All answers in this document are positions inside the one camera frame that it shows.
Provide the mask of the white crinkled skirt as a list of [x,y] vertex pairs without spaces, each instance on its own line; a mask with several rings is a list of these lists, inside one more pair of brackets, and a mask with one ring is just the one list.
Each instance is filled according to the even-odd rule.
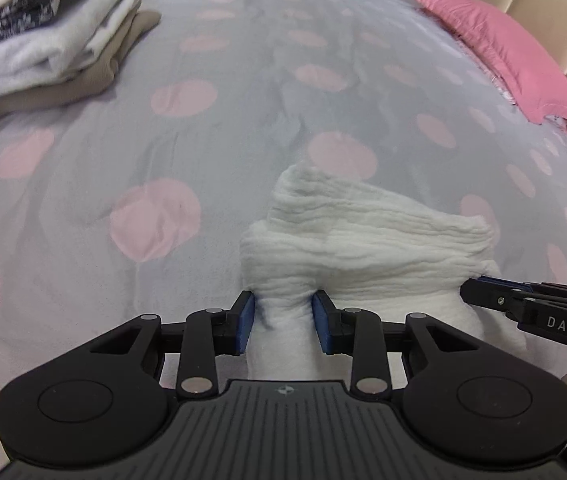
[[311,298],[402,322],[425,312],[518,358],[524,336],[504,317],[464,304],[468,278],[497,276],[493,230],[481,217],[431,209],[363,182],[294,165],[279,177],[265,219],[240,241],[241,278],[256,295],[247,347],[252,379],[349,379],[344,356],[326,356]]

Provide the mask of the folded clothes stack with khaki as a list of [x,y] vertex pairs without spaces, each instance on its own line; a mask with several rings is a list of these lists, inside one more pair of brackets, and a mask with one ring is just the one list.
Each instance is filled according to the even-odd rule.
[[0,42],[0,118],[104,92],[128,52],[159,25],[142,0],[84,0],[52,26]]

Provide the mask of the grey pink-dotted bed sheet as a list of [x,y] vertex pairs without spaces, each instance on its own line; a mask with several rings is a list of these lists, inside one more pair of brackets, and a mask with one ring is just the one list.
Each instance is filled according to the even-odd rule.
[[478,214],[506,278],[567,283],[567,135],[413,1],[144,5],[161,22],[107,92],[0,120],[0,389],[140,313],[233,302],[300,160]]

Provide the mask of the pink pillow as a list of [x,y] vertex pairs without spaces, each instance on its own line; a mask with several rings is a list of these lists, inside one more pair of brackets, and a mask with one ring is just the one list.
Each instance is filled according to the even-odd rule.
[[567,121],[567,76],[516,20],[481,0],[416,0],[498,76],[533,124]]

